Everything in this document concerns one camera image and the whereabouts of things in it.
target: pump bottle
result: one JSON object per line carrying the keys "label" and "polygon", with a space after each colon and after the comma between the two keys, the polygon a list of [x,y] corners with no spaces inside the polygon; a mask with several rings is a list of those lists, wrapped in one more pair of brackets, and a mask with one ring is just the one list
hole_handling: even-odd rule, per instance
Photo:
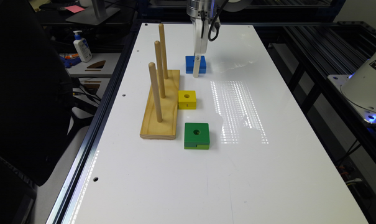
{"label": "pump bottle", "polygon": [[81,38],[79,33],[81,30],[74,31],[75,33],[75,41],[73,41],[73,45],[75,46],[78,55],[80,56],[80,59],[82,62],[88,62],[93,58],[93,55],[91,54],[91,51],[89,50],[87,40],[84,38]]}

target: wooden base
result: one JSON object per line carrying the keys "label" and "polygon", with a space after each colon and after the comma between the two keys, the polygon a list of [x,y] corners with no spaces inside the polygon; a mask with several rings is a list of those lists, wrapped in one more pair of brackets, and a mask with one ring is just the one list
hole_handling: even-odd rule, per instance
{"label": "wooden base", "polygon": [[164,79],[165,98],[160,98],[163,121],[157,122],[152,87],[146,103],[144,120],[140,129],[143,139],[175,139],[178,112],[178,90],[180,88],[180,71],[169,70],[168,79]]}

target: wooden peg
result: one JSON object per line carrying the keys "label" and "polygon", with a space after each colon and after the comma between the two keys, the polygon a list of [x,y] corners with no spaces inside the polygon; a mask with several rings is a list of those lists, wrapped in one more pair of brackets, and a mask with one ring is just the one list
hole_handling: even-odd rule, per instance
{"label": "wooden peg", "polygon": [[152,82],[152,92],[153,92],[153,98],[155,102],[157,122],[162,122],[163,121],[162,107],[160,105],[160,97],[158,95],[156,66],[153,62],[149,63],[149,73],[150,73],[150,81]]}
{"label": "wooden peg", "polygon": [[163,59],[163,75],[165,79],[168,79],[168,68],[167,68],[167,55],[165,52],[165,35],[164,35],[164,25],[158,25],[158,31],[160,32],[160,43],[162,46],[162,59]]}
{"label": "wooden peg", "polygon": [[160,49],[161,44],[158,40],[155,41],[155,51],[156,51],[156,62],[157,62],[157,73],[158,81],[160,85],[160,97],[165,98],[165,89],[164,89],[164,78],[163,78],[163,65],[162,65],[162,50]]}

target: table surface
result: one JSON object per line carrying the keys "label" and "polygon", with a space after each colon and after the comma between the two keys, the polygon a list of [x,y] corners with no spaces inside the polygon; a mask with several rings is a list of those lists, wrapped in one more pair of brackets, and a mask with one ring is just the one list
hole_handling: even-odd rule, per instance
{"label": "table surface", "polygon": [[[254,28],[222,26],[199,78],[185,73],[192,30],[165,24],[197,109],[178,110],[175,140],[139,137],[159,39],[142,25],[69,222],[367,223]],[[209,123],[209,150],[183,149],[187,122]]]}

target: blue block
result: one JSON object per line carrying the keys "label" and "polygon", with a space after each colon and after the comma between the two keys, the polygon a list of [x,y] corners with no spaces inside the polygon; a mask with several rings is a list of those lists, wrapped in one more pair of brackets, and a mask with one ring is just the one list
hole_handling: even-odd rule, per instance
{"label": "blue block", "polygon": [[[186,61],[186,74],[192,74],[193,65],[195,64],[195,56],[185,56],[185,61]],[[199,73],[200,74],[206,73],[206,69],[207,69],[206,59],[204,56],[201,56]]]}

